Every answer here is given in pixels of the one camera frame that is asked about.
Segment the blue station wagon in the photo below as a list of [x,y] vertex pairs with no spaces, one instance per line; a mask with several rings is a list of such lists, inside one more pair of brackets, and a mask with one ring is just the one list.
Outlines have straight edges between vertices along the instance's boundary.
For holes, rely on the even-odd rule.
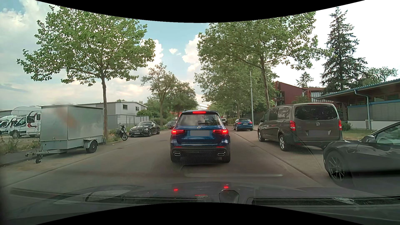
[[230,162],[230,136],[221,117],[212,110],[189,110],[178,119],[170,138],[171,161],[184,158]]

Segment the motorhome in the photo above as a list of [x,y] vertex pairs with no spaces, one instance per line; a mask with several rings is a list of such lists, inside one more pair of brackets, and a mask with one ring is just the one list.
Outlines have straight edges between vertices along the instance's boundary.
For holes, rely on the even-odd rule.
[[20,119],[8,128],[8,134],[13,138],[40,135],[41,109],[36,106],[20,106],[12,110],[11,115]]
[[0,118],[0,135],[8,134],[10,127],[16,124],[24,116],[4,116]]

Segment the van tail light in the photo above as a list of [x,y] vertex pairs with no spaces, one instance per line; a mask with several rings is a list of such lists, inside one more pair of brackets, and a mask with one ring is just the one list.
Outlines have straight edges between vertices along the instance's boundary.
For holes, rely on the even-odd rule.
[[296,130],[296,123],[295,123],[294,121],[290,121],[290,129],[291,129],[292,131],[295,131],[295,130]]
[[180,134],[183,134],[183,133],[185,133],[185,130],[172,130],[171,131],[172,135],[180,135]]
[[225,130],[213,130],[213,133],[219,134],[219,135],[227,135],[229,134],[229,131],[227,129]]

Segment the parked car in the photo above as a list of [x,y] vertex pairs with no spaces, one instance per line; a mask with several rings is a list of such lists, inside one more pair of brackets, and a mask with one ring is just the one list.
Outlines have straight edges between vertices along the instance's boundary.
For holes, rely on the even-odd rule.
[[400,122],[359,141],[332,142],[323,157],[326,171],[338,185],[352,186],[354,173],[400,171]]
[[219,114],[212,110],[188,110],[181,114],[170,138],[171,161],[197,157],[230,162],[230,136]]
[[221,120],[222,120],[222,123],[224,124],[224,126],[228,125],[228,122],[226,121],[226,118],[222,118]]
[[160,126],[154,121],[142,121],[129,129],[129,136],[151,136],[160,134]]
[[258,140],[279,141],[282,151],[292,145],[318,146],[343,140],[342,122],[330,103],[287,104],[270,108],[258,125]]
[[165,125],[168,127],[168,129],[173,129],[176,125],[176,121],[170,121]]
[[235,123],[233,124],[233,129],[236,131],[245,131],[253,130],[253,122],[248,118],[240,118],[236,119]]

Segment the sky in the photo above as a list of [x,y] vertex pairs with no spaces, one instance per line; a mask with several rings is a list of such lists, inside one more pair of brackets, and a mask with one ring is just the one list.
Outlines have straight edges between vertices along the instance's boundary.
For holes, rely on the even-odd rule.
[[[383,67],[398,69],[400,72],[400,43],[397,41],[400,31],[398,27],[399,1],[365,0],[341,6],[346,15],[346,23],[355,28],[354,35],[360,40],[355,57],[365,57],[368,67]],[[30,75],[16,63],[17,58],[23,58],[22,49],[35,50],[37,39],[37,20],[44,21],[50,11],[48,4],[35,0],[2,0],[0,2],[0,109],[13,109],[17,106],[48,105],[65,103],[94,103],[102,102],[102,87],[97,83],[88,87],[79,83],[62,84],[60,79],[65,73],[53,75],[53,80],[35,82]],[[332,18],[329,14],[334,8],[317,11],[314,34],[318,36],[319,47],[325,48],[329,25]],[[107,100],[117,99],[127,101],[147,101],[151,95],[148,86],[141,86],[140,78],[147,74],[148,68],[160,62],[167,66],[181,81],[189,82],[196,91],[197,100],[202,102],[201,89],[194,82],[194,74],[200,72],[201,64],[197,56],[198,33],[204,32],[207,23],[172,23],[140,20],[148,25],[145,38],[156,42],[153,62],[147,68],[132,71],[139,78],[126,82],[112,79],[107,82]],[[313,61],[313,68],[306,69],[314,81],[310,86],[321,86],[320,74],[324,71],[322,64],[325,60]],[[273,68],[279,78],[276,80],[296,85],[303,71],[291,69],[286,65]]]

